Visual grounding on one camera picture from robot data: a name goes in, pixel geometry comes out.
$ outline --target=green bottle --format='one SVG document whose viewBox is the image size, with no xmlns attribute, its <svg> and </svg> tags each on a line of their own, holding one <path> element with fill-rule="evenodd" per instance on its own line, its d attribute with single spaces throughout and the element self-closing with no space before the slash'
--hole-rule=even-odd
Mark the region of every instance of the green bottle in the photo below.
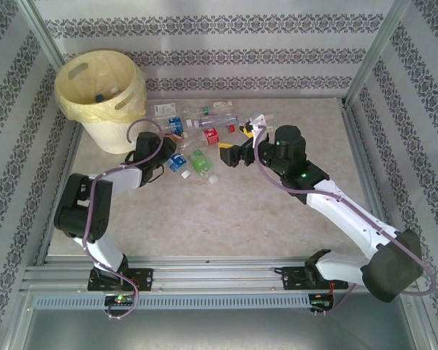
<svg viewBox="0 0 438 350">
<path fill-rule="evenodd" d="M 197 149 L 187 156 L 187 159 L 193 164 L 194 171 L 201 177 L 207 178 L 210 184 L 215 184 L 219 178 L 212 173 L 212 163 L 202 151 Z"/>
</svg>

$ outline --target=yellow plastic bag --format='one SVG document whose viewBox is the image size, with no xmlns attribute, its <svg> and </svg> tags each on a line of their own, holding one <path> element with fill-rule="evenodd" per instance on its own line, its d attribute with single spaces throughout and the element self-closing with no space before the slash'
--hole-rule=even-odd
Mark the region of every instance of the yellow plastic bag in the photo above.
<svg viewBox="0 0 438 350">
<path fill-rule="evenodd" d="M 111 89 L 120 95 L 113 97 Z M 96 103 L 102 94 L 104 101 Z M 145 115 L 145 75 L 127 56 L 93 51 L 68 62 L 55 79 L 55 98 L 70 120 L 131 123 Z"/>
</svg>

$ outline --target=white wall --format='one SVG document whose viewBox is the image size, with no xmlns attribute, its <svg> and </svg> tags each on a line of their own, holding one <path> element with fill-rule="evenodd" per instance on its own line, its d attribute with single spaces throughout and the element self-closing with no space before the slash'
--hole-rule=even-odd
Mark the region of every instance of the white wall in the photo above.
<svg viewBox="0 0 438 350">
<path fill-rule="evenodd" d="M 388 216 L 420 236 L 438 281 L 438 1 L 409 5 L 353 114 Z M 438 291 L 424 300 L 438 339 Z"/>
<path fill-rule="evenodd" d="M 126 53 L 153 98 L 343 97 L 393 0 L 40 0 L 66 58 Z"/>
<path fill-rule="evenodd" d="M 15 3 L 0 0 L 0 341 L 51 220 L 74 133 L 55 105 L 54 79 Z"/>
</svg>

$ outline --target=beige work surface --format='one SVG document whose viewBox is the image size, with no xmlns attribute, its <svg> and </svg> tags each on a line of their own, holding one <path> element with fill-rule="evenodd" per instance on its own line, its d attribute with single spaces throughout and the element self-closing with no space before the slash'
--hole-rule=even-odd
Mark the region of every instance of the beige work surface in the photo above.
<svg viewBox="0 0 438 350">
<path fill-rule="evenodd" d="M 262 111 L 274 113 L 269 124 L 297 125 L 307 141 L 308 159 L 365 206 L 335 98 L 233 101 L 241 118 Z M 246 137 L 235 133 L 226 141 L 241 144 Z M 340 253 L 358 251 L 323 215 L 268 183 L 256 164 L 229 168 L 220 161 L 216 145 L 203 152 L 214 163 L 218 183 L 205 184 L 196 175 L 184 180 L 166 168 L 154 183 L 112 199 L 107 234 L 123 253 L 151 257 L 305 257 L 323 248 Z M 96 174 L 117 166 L 124 157 L 100 150 L 84 132 L 72 172 Z M 49 254 L 84 253 L 73 240 L 55 230 Z"/>
</svg>

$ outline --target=red label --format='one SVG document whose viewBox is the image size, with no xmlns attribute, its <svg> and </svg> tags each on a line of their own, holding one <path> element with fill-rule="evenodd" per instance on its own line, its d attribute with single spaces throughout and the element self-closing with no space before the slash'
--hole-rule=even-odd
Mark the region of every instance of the red label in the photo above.
<svg viewBox="0 0 438 350">
<path fill-rule="evenodd" d="M 214 128 L 206 129 L 204 135 L 206 135 L 207 144 L 217 144 L 219 142 L 218 132 Z"/>
</svg>

